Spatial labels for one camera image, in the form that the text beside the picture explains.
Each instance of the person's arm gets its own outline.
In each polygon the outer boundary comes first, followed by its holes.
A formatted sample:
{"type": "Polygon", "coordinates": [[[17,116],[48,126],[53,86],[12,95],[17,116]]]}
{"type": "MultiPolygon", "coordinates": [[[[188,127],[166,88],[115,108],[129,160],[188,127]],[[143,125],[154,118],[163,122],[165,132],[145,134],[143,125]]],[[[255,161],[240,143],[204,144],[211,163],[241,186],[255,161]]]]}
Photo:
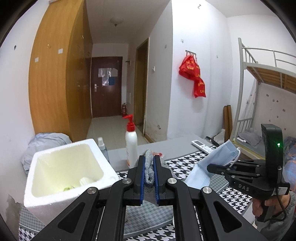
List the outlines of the person's arm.
{"type": "MultiPolygon", "coordinates": [[[[296,195],[294,192],[290,191],[288,195],[281,196],[280,199],[287,213],[287,217],[283,221],[271,220],[266,223],[261,223],[257,220],[255,221],[258,229],[262,228],[260,230],[260,233],[264,235],[268,241],[280,241],[291,225],[291,220],[295,211],[296,195]]],[[[259,217],[263,212],[261,201],[257,199],[252,199],[252,202],[253,214],[256,217],[259,217]]],[[[282,212],[281,206],[276,196],[273,196],[269,200],[266,200],[265,205],[276,207],[273,217],[277,219],[284,218],[284,213],[282,212]]]]}

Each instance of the metal screw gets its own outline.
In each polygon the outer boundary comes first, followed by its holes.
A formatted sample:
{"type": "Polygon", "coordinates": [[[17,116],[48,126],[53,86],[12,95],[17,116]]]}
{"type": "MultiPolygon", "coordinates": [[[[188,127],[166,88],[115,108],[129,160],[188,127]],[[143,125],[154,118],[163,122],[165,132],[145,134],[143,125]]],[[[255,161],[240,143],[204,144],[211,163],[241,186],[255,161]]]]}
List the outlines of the metal screw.
{"type": "Polygon", "coordinates": [[[124,184],[130,184],[131,183],[131,179],[130,178],[124,178],[124,179],[122,179],[122,182],[124,184]]]}
{"type": "Polygon", "coordinates": [[[211,189],[210,187],[204,187],[204,188],[202,189],[202,191],[203,191],[204,193],[206,193],[206,194],[210,194],[210,193],[212,192],[212,189],[211,189]]]}
{"type": "Polygon", "coordinates": [[[96,188],[92,187],[92,188],[87,189],[87,193],[88,194],[94,194],[94,193],[96,193],[96,188]]]}
{"type": "Polygon", "coordinates": [[[170,184],[175,184],[176,182],[177,182],[177,180],[175,178],[168,179],[168,183],[170,183],[170,184]]]}

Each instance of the doorway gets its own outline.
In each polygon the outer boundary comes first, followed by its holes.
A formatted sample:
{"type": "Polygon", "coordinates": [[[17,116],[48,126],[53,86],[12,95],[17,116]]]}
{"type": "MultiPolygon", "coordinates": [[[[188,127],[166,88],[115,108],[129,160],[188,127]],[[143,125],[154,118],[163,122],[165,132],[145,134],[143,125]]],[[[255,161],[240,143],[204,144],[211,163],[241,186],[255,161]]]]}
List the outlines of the doorway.
{"type": "Polygon", "coordinates": [[[135,89],[134,89],[134,122],[145,134],[145,115],[148,78],[149,39],[136,50],[135,89]]]}
{"type": "Polygon", "coordinates": [[[91,60],[91,106],[93,118],[121,115],[122,57],[91,60]]]}

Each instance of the triangular cutout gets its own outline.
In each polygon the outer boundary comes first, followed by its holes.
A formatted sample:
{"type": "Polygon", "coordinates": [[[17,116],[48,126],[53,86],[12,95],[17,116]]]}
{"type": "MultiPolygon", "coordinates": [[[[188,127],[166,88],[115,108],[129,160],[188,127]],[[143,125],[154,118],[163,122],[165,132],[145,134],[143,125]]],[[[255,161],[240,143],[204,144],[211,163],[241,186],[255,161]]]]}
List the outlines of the triangular cutout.
{"type": "Polygon", "coordinates": [[[59,222],[57,227],[72,234],[75,231],[75,228],[77,226],[78,220],[81,216],[84,206],[84,202],[79,203],[74,209],[72,209],[67,214],[67,216],[65,216],[62,219],[62,221],[59,222]]]}
{"type": "Polygon", "coordinates": [[[236,230],[242,226],[242,223],[238,221],[225,207],[223,207],[221,203],[214,202],[214,206],[226,233],[236,230]]]}

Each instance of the white remote control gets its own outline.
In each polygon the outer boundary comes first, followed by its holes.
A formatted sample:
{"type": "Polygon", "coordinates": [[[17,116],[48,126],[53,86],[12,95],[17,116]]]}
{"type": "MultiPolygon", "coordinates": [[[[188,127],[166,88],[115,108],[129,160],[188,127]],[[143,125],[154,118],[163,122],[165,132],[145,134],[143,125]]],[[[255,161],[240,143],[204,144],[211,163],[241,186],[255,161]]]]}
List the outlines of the white remote control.
{"type": "Polygon", "coordinates": [[[195,145],[198,149],[202,150],[206,154],[210,154],[213,149],[209,148],[207,145],[201,143],[198,140],[192,141],[192,144],[195,145]]]}

